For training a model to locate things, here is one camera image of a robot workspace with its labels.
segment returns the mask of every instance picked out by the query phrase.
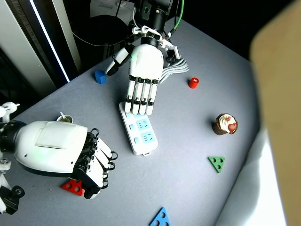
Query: white power strip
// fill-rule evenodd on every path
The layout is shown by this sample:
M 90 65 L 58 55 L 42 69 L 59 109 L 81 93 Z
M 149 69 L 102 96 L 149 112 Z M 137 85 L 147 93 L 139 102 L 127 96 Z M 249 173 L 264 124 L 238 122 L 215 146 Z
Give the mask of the white power strip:
M 120 113 L 127 130 L 134 154 L 147 156 L 158 147 L 158 140 L 148 116 L 125 113 L 125 102 L 119 104 Z

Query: robotic arm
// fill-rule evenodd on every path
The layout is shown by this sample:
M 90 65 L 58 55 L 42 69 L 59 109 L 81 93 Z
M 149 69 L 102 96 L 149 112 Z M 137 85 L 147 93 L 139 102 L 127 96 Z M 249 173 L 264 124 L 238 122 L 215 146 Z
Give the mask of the robotic arm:
M 126 44 L 116 56 L 113 56 L 114 61 L 106 70 L 107 75 L 113 75 L 118 67 L 130 58 L 126 113 L 132 109 L 133 114 L 152 114 L 158 82 L 162 78 L 164 66 L 163 54 L 158 47 L 174 51 L 177 60 L 181 58 L 177 47 L 162 37 L 172 3 L 173 0 L 136 1 L 137 9 L 134 8 L 133 11 L 135 26 L 132 33 L 143 35 L 141 45 L 135 47 L 132 44 Z M 167 38 L 174 31 L 175 29 L 169 32 Z
M 10 121 L 9 114 L 17 105 L 12 102 L 0 106 L 0 213 L 13 214 L 18 209 L 24 190 L 11 188 L 4 175 L 11 162 L 3 153 L 13 153 L 29 172 L 52 177 L 67 177 L 82 181 L 84 197 L 93 199 L 108 186 L 108 171 L 117 153 L 100 139 L 99 130 L 59 121 L 36 121 L 26 125 Z

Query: white frosting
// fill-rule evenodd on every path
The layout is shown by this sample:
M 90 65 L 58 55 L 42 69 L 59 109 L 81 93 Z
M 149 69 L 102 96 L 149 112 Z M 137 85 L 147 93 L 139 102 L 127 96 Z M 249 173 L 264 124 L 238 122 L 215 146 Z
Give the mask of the white frosting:
M 220 117 L 219 119 L 220 127 L 222 130 L 227 131 L 227 133 L 230 133 L 230 130 L 228 129 L 228 126 L 230 124 L 236 123 L 235 119 L 229 115 L 229 114 L 224 114 L 223 116 Z

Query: blue triangle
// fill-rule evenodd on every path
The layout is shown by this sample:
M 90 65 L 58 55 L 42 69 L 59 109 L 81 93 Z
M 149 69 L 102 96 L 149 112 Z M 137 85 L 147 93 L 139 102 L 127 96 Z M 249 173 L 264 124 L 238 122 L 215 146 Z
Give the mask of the blue triangle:
M 163 207 L 150 223 L 150 226 L 171 226 L 166 210 Z

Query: tabletop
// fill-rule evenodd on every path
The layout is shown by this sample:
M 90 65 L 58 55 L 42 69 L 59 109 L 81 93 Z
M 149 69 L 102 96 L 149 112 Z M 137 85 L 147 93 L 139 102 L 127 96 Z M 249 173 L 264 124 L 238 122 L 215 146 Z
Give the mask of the tabletop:
M 172 20 L 166 24 L 172 27 Z M 158 86 L 149 117 L 159 146 L 147 157 L 131 150 L 119 112 L 128 86 L 128 62 L 95 82 L 95 70 L 107 59 L 66 84 L 16 119 L 51 121 L 62 111 L 74 123 L 98 128 L 100 137 L 119 157 L 109 173 L 109 186 L 93 200 L 60 188 L 67 179 L 24 171 L 13 159 L 8 182 L 25 190 L 19 210 L 2 215 L 1 225 L 146 226 L 165 207 L 172 226 L 213 226 L 227 200 L 259 130 L 258 99 L 250 62 L 182 21 L 173 44 L 190 71 L 170 76 Z M 197 77 L 196 89 L 188 81 Z M 221 113 L 238 121 L 233 135 L 216 135 L 211 123 Z M 221 173 L 207 159 L 225 158 Z

